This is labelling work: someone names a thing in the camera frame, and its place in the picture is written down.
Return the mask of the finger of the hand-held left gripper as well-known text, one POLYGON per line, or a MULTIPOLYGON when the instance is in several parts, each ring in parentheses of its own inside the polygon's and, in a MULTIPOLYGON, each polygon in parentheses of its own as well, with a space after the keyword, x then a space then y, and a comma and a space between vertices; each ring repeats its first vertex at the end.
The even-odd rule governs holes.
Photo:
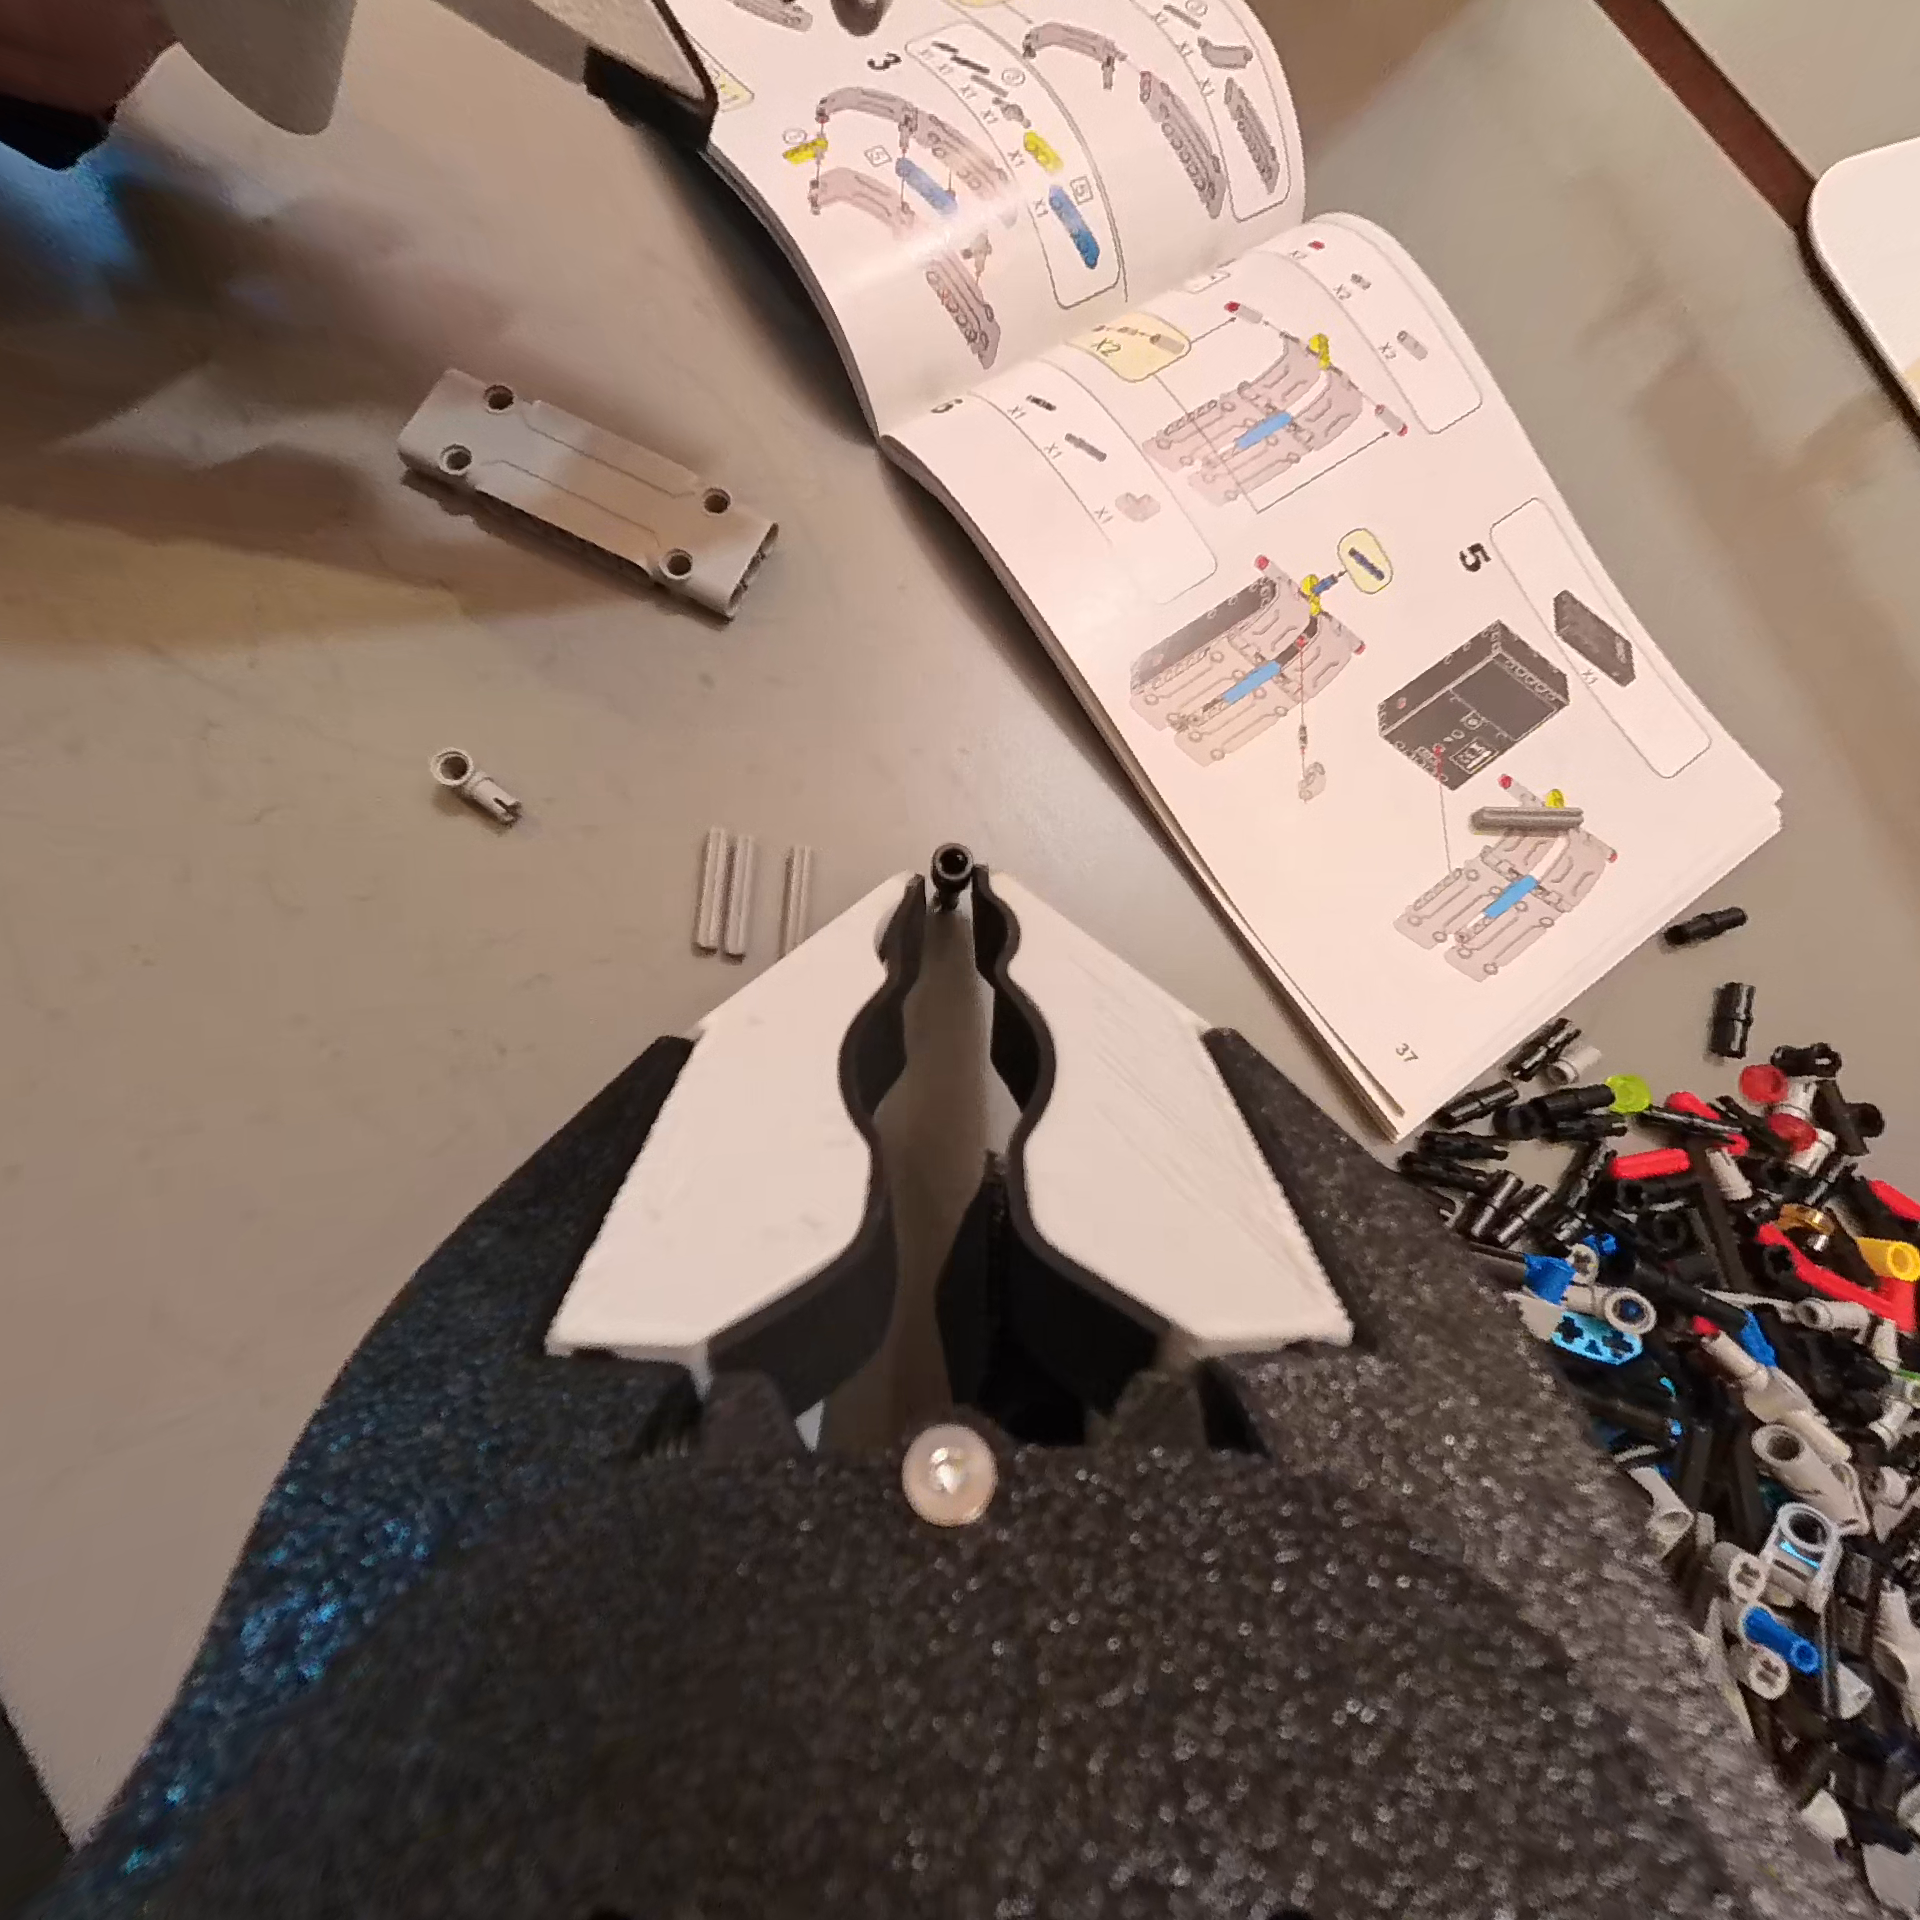
POLYGON ((442 1, 634 125, 714 124, 714 77, 668 1, 442 1))

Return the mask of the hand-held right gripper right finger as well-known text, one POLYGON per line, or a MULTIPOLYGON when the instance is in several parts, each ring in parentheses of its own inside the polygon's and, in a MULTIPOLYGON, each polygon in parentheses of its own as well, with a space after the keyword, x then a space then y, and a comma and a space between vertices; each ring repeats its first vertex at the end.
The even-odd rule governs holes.
POLYGON ((1229 1088, 1221 1031, 1013 876, 977 869, 1013 1331, 1108 1412, 1158 1360, 1349 1348, 1354 1316, 1229 1088))

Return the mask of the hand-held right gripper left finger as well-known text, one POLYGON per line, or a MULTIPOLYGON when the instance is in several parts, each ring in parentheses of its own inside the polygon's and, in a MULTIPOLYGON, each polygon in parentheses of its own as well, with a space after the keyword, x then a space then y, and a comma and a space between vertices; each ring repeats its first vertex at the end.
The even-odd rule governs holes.
POLYGON ((543 1350, 759 1374, 810 1420, 876 1356, 898 1259, 877 1109, 927 887, 898 872, 666 1049, 671 1073, 543 1350))

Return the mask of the grey panel piece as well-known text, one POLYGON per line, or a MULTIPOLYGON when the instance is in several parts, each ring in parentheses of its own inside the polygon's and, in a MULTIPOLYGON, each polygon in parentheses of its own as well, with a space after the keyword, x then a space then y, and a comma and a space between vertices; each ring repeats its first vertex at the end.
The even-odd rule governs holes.
POLYGON ((777 521, 729 487, 518 389, 445 369, 398 435, 402 467, 514 511, 732 616, 777 521))

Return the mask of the pile of small building pins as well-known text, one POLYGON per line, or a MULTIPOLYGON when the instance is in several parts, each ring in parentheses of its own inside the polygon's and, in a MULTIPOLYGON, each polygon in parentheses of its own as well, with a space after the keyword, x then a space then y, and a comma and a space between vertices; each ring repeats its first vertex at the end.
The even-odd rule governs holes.
POLYGON ((1637 1488, 1734 1727, 1883 1915, 1916 1915, 1916 1188, 1830 1040, 1713 988, 1718 1086, 1556 1014, 1404 1135, 1399 1175, 1637 1488))

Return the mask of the instruction booklet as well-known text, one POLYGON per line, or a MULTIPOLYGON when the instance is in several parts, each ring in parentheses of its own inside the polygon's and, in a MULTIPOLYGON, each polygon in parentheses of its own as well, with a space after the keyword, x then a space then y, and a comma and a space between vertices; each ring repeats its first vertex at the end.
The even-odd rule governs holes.
POLYGON ((1763 848, 1250 4, 668 4, 705 152, 1390 1139, 1763 848))

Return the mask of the small grey connector piece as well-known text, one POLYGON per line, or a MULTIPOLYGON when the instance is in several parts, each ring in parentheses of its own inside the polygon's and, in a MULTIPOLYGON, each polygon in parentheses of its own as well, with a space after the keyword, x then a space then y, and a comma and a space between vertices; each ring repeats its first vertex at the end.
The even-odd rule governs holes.
POLYGON ((493 828, 509 830, 522 821, 522 800, 465 749, 442 749, 427 772, 437 788, 469 807, 493 828))

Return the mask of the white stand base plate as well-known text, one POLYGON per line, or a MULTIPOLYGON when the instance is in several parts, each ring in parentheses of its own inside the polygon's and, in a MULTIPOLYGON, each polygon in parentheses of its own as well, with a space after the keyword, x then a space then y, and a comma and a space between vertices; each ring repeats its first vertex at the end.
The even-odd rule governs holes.
POLYGON ((1917 137, 1828 166, 1811 191, 1805 240, 1842 325, 1917 425, 1917 137))

